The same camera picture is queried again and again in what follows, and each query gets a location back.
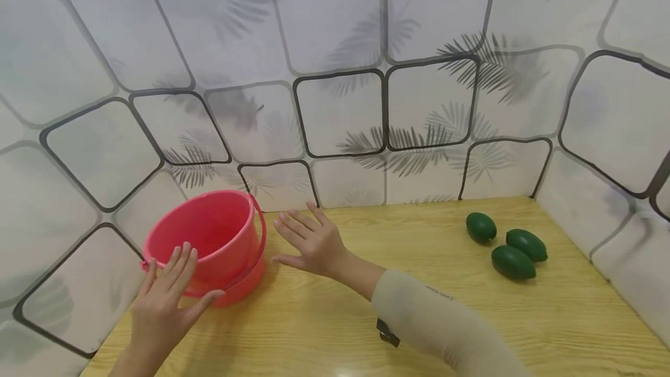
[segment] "wooden table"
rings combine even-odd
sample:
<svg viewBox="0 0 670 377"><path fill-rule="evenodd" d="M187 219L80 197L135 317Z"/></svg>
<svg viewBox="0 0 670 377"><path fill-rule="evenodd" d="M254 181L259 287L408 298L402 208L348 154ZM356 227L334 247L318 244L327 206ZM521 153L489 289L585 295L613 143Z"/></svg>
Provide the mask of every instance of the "wooden table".
<svg viewBox="0 0 670 377"><path fill-rule="evenodd" d="M528 228L550 259L537 279L512 283L493 269L492 248L464 221L488 213L504 231ZM326 211L355 253L416 276L475 308L538 377L667 377L670 352L568 237L525 197ZM276 214L268 214L272 222ZM293 249L274 230L266 255ZM208 310L158 376L451 376L439 360L379 339L370 305L330 280L271 265L247 300ZM82 374L107 376L128 344L130 315Z"/></svg>

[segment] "left hand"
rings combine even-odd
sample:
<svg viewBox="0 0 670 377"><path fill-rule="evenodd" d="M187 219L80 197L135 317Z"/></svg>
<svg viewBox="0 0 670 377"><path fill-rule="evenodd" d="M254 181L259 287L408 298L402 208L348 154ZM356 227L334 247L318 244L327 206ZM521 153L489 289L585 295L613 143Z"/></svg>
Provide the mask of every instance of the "left hand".
<svg viewBox="0 0 670 377"><path fill-rule="evenodd" d="M162 274L156 279L156 261L151 259L149 272L131 307L131 341L124 354L146 364L153 372L158 371L160 364L207 307L224 294L222 290L212 290L193 306L177 307L195 272L197 261L198 250L191 249L186 242L183 248L177 246L174 249Z"/></svg>

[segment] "green fruit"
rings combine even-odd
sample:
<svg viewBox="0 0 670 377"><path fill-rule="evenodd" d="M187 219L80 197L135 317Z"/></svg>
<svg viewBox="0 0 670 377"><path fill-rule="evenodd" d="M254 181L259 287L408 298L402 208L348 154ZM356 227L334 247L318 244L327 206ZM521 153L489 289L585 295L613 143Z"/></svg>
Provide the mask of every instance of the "green fruit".
<svg viewBox="0 0 670 377"><path fill-rule="evenodd" d="M528 255L533 262L543 262L548 258L547 246L545 246L543 241L539 240L539 237L527 230L512 229L507 232L505 241L508 245Z"/></svg>
<svg viewBox="0 0 670 377"><path fill-rule="evenodd" d="M489 243L498 232L496 224L484 213L470 213L465 219L468 235L477 243Z"/></svg>
<svg viewBox="0 0 670 377"><path fill-rule="evenodd" d="M498 246L491 252L496 271L512 280L528 280L536 275L533 261L521 250L512 246Z"/></svg>

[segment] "arm sleeve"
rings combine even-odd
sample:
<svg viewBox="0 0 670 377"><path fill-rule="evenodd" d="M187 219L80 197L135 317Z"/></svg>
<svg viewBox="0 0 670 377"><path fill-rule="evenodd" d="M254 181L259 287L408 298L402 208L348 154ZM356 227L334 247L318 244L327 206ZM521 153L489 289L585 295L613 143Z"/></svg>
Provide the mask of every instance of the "arm sleeve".
<svg viewBox="0 0 670 377"><path fill-rule="evenodd" d="M441 358L458 377L530 377L481 316L404 272L386 271L372 303L401 341Z"/></svg>

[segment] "wallpaper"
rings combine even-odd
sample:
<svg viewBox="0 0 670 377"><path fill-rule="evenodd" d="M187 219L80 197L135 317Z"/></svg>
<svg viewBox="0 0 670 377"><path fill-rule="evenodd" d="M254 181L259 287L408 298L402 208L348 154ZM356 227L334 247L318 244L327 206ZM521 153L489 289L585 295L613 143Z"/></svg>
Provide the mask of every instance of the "wallpaper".
<svg viewBox="0 0 670 377"><path fill-rule="evenodd" d="M670 344L665 0L0 0L0 370L76 376L151 226L536 198Z"/></svg>

